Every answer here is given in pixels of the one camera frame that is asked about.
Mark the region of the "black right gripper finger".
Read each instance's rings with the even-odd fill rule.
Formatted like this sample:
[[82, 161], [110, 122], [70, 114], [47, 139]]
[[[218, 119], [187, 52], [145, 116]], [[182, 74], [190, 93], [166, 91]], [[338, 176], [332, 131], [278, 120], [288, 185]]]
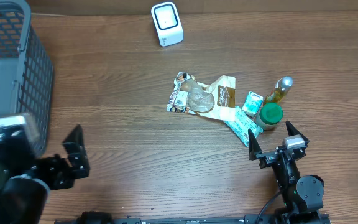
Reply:
[[297, 130], [294, 127], [294, 125], [291, 124], [290, 121], [286, 121], [285, 124], [286, 124], [287, 133], [289, 136], [300, 135], [303, 138], [305, 143], [309, 143], [309, 139], [305, 135], [303, 135], [301, 132], [299, 132], [299, 130]]
[[251, 129], [248, 129], [249, 137], [249, 159], [256, 160], [257, 156], [262, 153], [262, 150], [256, 140], [256, 137]]

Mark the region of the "green lid white jar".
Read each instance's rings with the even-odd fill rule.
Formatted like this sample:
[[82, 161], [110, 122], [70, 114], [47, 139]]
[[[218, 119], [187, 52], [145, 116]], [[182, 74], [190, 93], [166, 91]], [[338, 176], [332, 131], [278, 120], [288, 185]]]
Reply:
[[283, 118], [283, 109], [279, 104], [267, 103], [255, 117], [255, 123], [264, 131], [274, 129]]

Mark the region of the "teal wet wipes pack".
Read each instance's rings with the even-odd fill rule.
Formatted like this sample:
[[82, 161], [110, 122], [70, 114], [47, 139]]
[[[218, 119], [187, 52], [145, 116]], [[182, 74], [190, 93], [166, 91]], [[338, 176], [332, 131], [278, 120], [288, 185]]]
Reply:
[[245, 146], [249, 146], [249, 135], [248, 130], [251, 130], [255, 138], [262, 133], [264, 130], [256, 125], [246, 113], [239, 107], [235, 107], [235, 120], [234, 121], [224, 121], [236, 136], [244, 143]]

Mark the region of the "teal Kleenex tissue pack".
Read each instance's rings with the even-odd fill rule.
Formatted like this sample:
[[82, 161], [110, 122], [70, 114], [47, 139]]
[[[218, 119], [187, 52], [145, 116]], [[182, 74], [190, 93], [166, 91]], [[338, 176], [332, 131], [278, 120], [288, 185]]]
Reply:
[[258, 113], [259, 108], [263, 103], [263, 100], [263, 96], [260, 96], [253, 91], [250, 91], [241, 109], [246, 115], [253, 118]]

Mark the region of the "yellow oil bottle silver cap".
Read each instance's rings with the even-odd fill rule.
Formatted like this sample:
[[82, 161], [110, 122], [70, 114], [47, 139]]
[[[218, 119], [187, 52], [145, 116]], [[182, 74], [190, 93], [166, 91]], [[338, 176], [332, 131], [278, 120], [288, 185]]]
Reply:
[[279, 81], [275, 84], [275, 87], [272, 92], [264, 98], [263, 105], [267, 103], [279, 104], [279, 102], [282, 101], [283, 98], [288, 94], [292, 86], [292, 77], [285, 76], [279, 79]]

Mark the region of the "brown Pantree snack bag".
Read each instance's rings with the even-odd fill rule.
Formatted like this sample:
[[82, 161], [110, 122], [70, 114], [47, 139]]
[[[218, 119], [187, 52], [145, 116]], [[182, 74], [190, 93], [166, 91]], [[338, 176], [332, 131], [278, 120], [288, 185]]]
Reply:
[[189, 113], [221, 121], [235, 120], [236, 78], [223, 75], [210, 85], [180, 72], [167, 103], [167, 111]]

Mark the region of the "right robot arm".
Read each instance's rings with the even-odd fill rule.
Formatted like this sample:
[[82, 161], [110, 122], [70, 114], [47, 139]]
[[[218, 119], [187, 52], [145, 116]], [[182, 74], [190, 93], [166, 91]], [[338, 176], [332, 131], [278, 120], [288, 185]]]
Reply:
[[296, 161], [306, 156], [310, 142], [289, 121], [285, 122], [288, 136], [274, 151], [263, 152], [251, 130], [249, 159], [259, 161], [261, 169], [271, 167], [278, 184], [276, 193], [257, 215], [246, 215], [245, 223], [327, 224], [323, 208], [324, 180], [317, 175], [300, 175]]

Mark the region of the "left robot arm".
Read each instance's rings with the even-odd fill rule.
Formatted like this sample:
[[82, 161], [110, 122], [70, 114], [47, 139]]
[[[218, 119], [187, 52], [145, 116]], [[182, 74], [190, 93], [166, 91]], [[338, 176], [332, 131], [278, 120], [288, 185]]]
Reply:
[[67, 158], [38, 158], [23, 125], [0, 127], [0, 223], [38, 223], [51, 191], [89, 176], [83, 128], [76, 125], [62, 145]]

